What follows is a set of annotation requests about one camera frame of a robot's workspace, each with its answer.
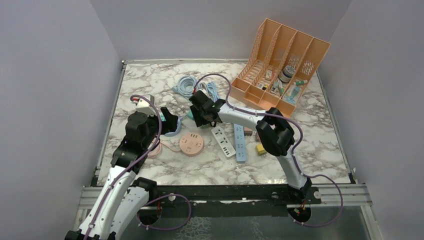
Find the green charger plug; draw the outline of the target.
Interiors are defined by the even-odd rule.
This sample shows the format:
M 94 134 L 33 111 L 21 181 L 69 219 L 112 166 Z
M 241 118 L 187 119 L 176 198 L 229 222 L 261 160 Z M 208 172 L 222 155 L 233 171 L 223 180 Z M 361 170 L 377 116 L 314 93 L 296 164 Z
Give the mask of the green charger plug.
M 160 114 L 160 118 L 161 118 L 161 121 L 163 121 L 163 122 L 166 120 L 165 116 L 162 113 Z

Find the pink charger plug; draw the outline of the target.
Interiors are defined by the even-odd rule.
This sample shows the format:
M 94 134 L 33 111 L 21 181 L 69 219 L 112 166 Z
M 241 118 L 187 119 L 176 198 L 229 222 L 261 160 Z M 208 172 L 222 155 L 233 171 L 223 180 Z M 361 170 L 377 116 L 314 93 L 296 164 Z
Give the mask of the pink charger plug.
M 253 135 L 253 130 L 251 128 L 248 127 L 243 127 L 243 132 L 245 136 L 252 136 Z

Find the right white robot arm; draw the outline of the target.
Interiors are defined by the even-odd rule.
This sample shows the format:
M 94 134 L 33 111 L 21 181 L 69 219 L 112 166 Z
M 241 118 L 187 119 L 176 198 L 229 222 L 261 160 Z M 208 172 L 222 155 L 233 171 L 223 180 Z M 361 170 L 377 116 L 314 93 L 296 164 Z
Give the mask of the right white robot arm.
M 230 123 L 255 129 L 266 152 L 277 158 L 285 173 L 289 199 L 300 204 L 308 198 L 312 182 L 303 174 L 294 155 L 295 131 L 277 108 L 271 107 L 268 111 L 239 108 L 224 99 L 213 101 L 202 91 L 195 92 L 189 101 L 198 127 Z

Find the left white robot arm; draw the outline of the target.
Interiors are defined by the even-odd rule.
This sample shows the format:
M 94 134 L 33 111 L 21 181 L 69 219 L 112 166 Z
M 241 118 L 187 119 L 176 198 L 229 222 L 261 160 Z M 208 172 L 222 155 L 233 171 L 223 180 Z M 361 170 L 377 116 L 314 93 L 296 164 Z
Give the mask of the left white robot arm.
M 67 240 L 118 240 L 136 213 L 157 200 L 157 183 L 137 177 L 148 151 L 159 136 L 177 130 L 179 117 L 162 107 L 160 112 L 135 111 L 127 118 L 125 136 L 114 151 L 106 182 L 78 230 Z

